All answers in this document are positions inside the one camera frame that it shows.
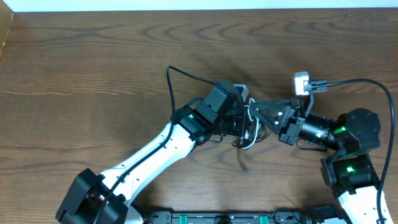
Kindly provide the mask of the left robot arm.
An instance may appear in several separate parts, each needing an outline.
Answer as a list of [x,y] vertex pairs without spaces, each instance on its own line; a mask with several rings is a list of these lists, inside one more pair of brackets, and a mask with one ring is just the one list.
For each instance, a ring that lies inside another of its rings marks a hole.
[[213,135],[247,138],[246,85],[218,81],[206,98],[174,111],[151,142],[120,164],[96,175],[79,173],[55,218],[60,223],[143,223],[132,201],[161,172]]

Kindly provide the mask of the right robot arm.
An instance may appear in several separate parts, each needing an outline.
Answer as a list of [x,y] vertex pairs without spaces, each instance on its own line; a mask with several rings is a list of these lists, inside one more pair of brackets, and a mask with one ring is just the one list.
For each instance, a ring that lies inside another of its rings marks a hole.
[[292,98],[252,102],[248,113],[289,145],[304,140],[320,151],[334,153],[321,159],[324,183],[346,214],[347,223],[392,223],[369,152],[379,147],[376,113],[357,108],[336,120],[312,113],[313,100]]

